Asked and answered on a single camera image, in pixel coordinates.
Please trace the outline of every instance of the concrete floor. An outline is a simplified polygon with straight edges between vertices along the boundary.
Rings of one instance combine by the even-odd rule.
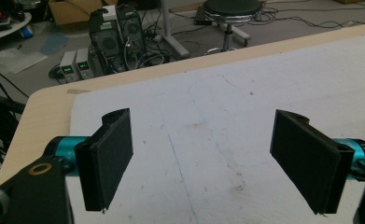
[[[278,21],[269,23],[267,20],[269,20],[268,15],[270,14],[264,13],[261,17],[262,21],[252,21],[239,26],[241,30],[251,35],[249,46],[342,29],[335,22],[343,27],[365,23],[365,2],[345,5],[332,0],[272,1],[266,4],[264,12],[276,12],[275,16]],[[195,11],[180,14],[185,17],[194,17]],[[152,24],[158,15],[156,9],[149,11],[143,22],[144,28]],[[200,26],[193,24],[193,19],[185,17],[171,14],[172,34],[200,28]],[[322,25],[334,27],[309,26],[302,20],[313,24],[332,21]],[[86,48],[91,43],[88,31],[63,33],[50,21],[31,23],[31,26],[35,35],[30,39],[22,39],[17,33],[0,38],[0,50],[19,49],[20,52],[25,54],[41,52],[47,56],[46,60],[18,74],[4,74],[28,95],[43,88],[60,85],[56,80],[48,77],[49,70],[61,61],[64,52]],[[203,56],[208,49],[221,47],[223,42],[223,33],[216,25],[195,32],[177,34],[174,37],[190,52],[191,58]],[[235,38],[233,45],[240,49],[244,47],[244,42]],[[161,43],[160,47],[170,53],[174,52],[164,43]],[[22,103],[27,102],[26,97],[18,93],[1,77],[0,80],[14,100]]]

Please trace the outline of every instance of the stool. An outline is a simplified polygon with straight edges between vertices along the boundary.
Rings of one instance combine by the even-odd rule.
[[[256,19],[262,9],[263,5],[258,0],[207,0],[204,2],[205,17],[217,24],[226,25],[223,48],[210,49],[205,55],[213,51],[233,50],[232,34],[235,27],[232,25]]]

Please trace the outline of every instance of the wire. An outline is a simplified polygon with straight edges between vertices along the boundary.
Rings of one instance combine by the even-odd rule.
[[[54,65],[50,71],[49,71],[49,78],[55,79],[59,84],[64,84],[60,82],[60,79],[65,79],[65,76],[63,75],[63,71],[61,70],[60,64]]]
[[[176,23],[178,21],[183,21],[183,20],[185,20],[185,18],[179,18],[178,20],[174,20],[173,21],[173,24],[170,26],[170,30],[173,30],[174,29],[174,26],[176,25]]]
[[[29,97],[25,92],[23,92],[20,88],[18,88],[13,82],[11,82],[7,77],[5,77],[4,75],[2,75],[2,73],[0,73],[0,76],[6,80],[10,85],[12,85],[17,91],[19,91],[22,95],[24,95],[25,97]],[[7,92],[6,90],[4,89],[4,87],[2,86],[2,84],[0,83],[0,88],[2,89],[2,91],[5,93],[6,96],[7,95]]]
[[[173,33],[172,35],[181,35],[181,34],[187,34],[187,33],[191,33],[191,32],[195,32],[195,31],[199,31],[199,30],[202,30],[208,26],[211,26],[211,25],[205,25],[205,26],[202,26],[200,28],[197,28],[197,29],[194,29],[194,30],[188,30],[188,31],[180,31],[180,32],[176,32],[176,33]]]
[[[158,18],[154,21],[153,24],[149,25],[149,27],[147,27],[143,31],[146,38],[153,39],[157,35],[157,30],[161,29],[161,27],[159,27],[159,25],[158,25],[160,17],[161,17],[161,10],[159,8],[158,8],[158,10],[159,10]]]
[[[178,17],[182,17],[182,18],[186,18],[186,19],[196,19],[196,17],[189,17],[189,16],[185,16],[185,15],[181,15],[181,14],[177,14],[174,11],[171,11],[171,13],[173,13],[174,15],[178,16]]]
[[[154,59],[154,58],[158,58],[159,56],[161,57],[161,63],[158,63],[157,65],[163,64],[164,63],[164,56],[162,54],[160,54],[159,52],[151,52],[154,53],[154,56],[149,57],[148,59],[146,59],[145,61],[143,61],[142,63],[138,64],[138,68],[140,68],[142,65],[146,64],[147,62],[149,62],[150,60]]]
[[[162,55],[165,55],[165,56],[172,56],[174,53],[173,52],[170,52],[169,50],[167,49],[161,49],[160,48],[160,44],[163,42],[163,40],[157,42],[155,40],[151,40],[151,39],[146,39],[146,46],[149,48],[149,49],[152,49],[152,50],[155,50],[155,51],[158,51],[160,54]]]
[[[365,9],[364,7],[339,7],[339,8],[330,8],[330,9],[315,9],[315,8],[290,8],[290,9],[280,9],[279,12],[286,11],[312,11],[312,12],[330,12],[330,11],[344,11],[344,10],[361,10]]]
[[[249,25],[267,25],[267,24],[273,23],[275,21],[292,20],[292,21],[302,21],[306,25],[311,26],[311,27],[329,28],[329,29],[330,28],[337,28],[337,27],[344,28],[344,27],[346,27],[346,24],[349,24],[348,26],[352,26],[352,25],[356,25],[356,24],[364,24],[364,22],[361,22],[361,21],[345,21],[343,23],[339,23],[339,22],[336,22],[336,21],[324,21],[324,22],[315,24],[313,22],[307,21],[307,20],[305,20],[301,17],[298,17],[298,16],[285,17],[285,18],[276,18],[276,14],[278,12],[280,12],[280,11],[289,11],[289,10],[293,10],[293,9],[278,10],[276,8],[271,8],[271,7],[266,7],[265,9],[266,10],[261,13],[259,19],[255,20],[255,21],[250,21],[247,24],[249,24]]]
[[[127,38],[126,44],[124,45],[124,52],[123,53],[124,53],[124,62],[126,63],[127,68],[129,70],[132,70],[130,65],[127,63],[127,50],[129,48],[129,46],[130,46],[130,37]],[[136,69],[137,66],[138,66],[138,58],[136,57],[136,53],[135,53],[134,50],[132,50],[132,53],[133,53],[133,56],[135,57],[135,68],[134,69]]]

